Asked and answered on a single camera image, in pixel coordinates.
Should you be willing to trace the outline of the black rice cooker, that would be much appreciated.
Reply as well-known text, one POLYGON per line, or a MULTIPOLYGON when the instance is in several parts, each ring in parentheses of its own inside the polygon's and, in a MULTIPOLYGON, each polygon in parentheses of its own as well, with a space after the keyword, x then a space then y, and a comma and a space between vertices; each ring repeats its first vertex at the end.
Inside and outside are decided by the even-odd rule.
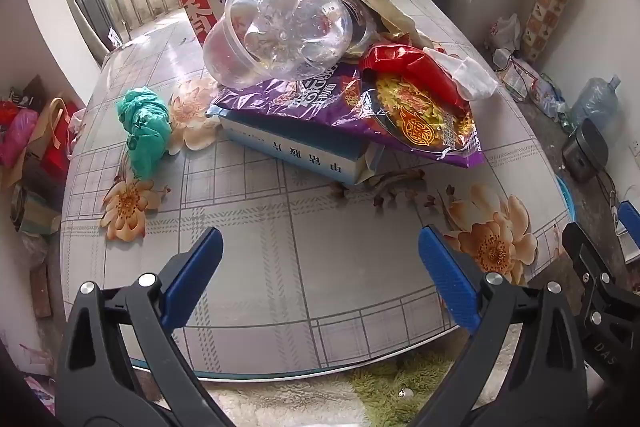
POLYGON ((608 163, 608 144, 596 124, 586 118, 563 144, 565 169, 577 183, 586 183, 608 163))

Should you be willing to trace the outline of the blue white book box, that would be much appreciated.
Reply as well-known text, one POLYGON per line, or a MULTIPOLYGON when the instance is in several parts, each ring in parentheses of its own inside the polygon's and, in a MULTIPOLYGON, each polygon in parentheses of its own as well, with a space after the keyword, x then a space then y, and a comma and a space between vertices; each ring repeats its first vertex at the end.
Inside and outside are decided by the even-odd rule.
POLYGON ((306 121, 227 109, 218 118, 229 139, 347 185, 374 176, 384 153, 381 144, 306 121))

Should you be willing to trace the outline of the pile of packets on floor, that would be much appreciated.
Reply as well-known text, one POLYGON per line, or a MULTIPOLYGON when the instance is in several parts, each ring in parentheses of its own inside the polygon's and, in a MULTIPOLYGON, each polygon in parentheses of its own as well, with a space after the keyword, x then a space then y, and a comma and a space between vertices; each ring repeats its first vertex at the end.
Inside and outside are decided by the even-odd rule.
POLYGON ((556 122, 566 115, 566 103, 561 91, 548 76, 539 74, 506 48, 495 49, 492 62, 498 79, 516 101, 532 102, 544 115, 556 122))

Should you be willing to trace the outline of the clear plastic round container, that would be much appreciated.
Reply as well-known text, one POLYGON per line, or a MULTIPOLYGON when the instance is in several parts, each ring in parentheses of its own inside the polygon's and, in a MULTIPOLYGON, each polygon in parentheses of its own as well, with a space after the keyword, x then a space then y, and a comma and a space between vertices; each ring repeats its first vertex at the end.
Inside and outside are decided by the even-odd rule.
POLYGON ((258 0, 226 0, 224 14, 207 34, 203 60, 207 72, 226 88, 242 90, 273 75, 247 51, 244 36, 257 15, 258 0))

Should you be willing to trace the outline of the green plastic bag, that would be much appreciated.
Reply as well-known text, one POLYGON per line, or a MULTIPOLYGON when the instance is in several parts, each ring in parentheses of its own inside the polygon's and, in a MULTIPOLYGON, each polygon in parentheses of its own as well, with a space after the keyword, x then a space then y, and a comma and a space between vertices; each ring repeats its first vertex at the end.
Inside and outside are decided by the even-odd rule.
POLYGON ((166 103, 147 87, 128 90, 116 103, 127 133, 131 169, 140 180, 150 179, 165 154, 171 135, 166 103))

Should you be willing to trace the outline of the empty blue water jug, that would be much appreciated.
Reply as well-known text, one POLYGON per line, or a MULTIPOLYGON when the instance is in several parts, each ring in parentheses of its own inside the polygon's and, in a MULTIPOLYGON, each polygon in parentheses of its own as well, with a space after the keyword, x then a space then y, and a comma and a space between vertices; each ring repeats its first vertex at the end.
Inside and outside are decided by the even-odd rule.
POLYGON ((616 90, 620 87, 620 77, 614 75, 605 81, 600 77, 590 78, 580 91, 570 108, 568 118, 575 127, 589 119, 601 132, 610 124, 620 109, 616 90))

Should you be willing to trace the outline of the red foil wrapper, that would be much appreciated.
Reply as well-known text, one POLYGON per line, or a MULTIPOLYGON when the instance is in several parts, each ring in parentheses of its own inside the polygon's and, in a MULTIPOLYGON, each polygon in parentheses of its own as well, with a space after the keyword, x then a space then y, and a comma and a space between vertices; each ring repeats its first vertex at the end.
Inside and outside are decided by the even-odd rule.
POLYGON ((375 44, 358 63, 361 72, 392 75, 433 95, 437 101, 463 114, 470 104, 459 94, 449 72, 423 50, 405 44, 375 44))

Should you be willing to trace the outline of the brown snack wrapper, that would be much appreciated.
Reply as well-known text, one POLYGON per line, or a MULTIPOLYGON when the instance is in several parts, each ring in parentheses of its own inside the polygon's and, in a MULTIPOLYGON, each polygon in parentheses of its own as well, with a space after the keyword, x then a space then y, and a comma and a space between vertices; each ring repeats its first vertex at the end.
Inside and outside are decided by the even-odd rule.
POLYGON ((408 44, 418 49, 434 49, 414 20, 390 0, 341 0, 352 20, 352 42, 343 60, 355 62, 374 44, 408 44))

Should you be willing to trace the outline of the purple noodle snack bag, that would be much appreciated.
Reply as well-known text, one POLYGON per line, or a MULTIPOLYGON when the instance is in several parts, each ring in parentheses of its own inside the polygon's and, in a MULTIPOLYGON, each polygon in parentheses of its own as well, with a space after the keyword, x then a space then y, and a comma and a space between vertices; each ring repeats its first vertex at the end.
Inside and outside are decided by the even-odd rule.
POLYGON ((270 79, 243 90, 221 87, 213 106, 303 121, 394 150, 472 168, 483 161, 471 107, 439 100, 396 75, 359 72, 341 63, 303 81, 270 79))

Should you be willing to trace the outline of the clear plastic bottle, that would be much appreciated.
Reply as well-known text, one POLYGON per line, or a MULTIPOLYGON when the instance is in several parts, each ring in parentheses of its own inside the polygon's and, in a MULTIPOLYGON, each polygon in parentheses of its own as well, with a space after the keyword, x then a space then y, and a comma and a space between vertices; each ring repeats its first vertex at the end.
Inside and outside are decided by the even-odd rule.
POLYGON ((269 75, 306 80, 355 61, 380 40, 363 0, 258 0, 243 44, 269 75))

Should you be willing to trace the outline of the blue plastic trash basket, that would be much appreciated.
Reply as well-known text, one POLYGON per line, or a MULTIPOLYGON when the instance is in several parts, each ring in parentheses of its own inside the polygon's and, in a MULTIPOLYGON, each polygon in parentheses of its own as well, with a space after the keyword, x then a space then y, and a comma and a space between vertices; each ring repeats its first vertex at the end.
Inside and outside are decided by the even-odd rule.
POLYGON ((576 222, 577 212, 576 212, 573 196, 572 194, 570 194, 570 189, 568 188, 568 185, 566 184, 566 182, 560 176, 556 177, 556 182, 558 182, 560 191, 563 195, 564 202, 568 211, 568 217, 570 217, 570 222, 576 222))

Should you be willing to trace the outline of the white plastic bag on floor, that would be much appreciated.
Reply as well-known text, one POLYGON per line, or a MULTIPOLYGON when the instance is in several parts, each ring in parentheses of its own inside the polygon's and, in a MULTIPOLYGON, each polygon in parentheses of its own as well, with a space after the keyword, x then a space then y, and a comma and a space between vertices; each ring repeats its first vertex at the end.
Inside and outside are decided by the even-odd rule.
POLYGON ((489 49, 506 49, 514 52, 520 47, 522 25, 518 14, 512 13, 508 17, 499 17, 489 28, 486 39, 489 49))

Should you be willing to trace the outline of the patterned tall cardboard box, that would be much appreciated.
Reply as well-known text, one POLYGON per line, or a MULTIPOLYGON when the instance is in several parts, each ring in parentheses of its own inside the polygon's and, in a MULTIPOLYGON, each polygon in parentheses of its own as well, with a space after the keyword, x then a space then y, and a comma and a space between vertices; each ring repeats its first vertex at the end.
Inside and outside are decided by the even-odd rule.
POLYGON ((544 52, 567 3, 568 0, 535 0, 521 41, 521 57, 525 61, 535 63, 544 52))

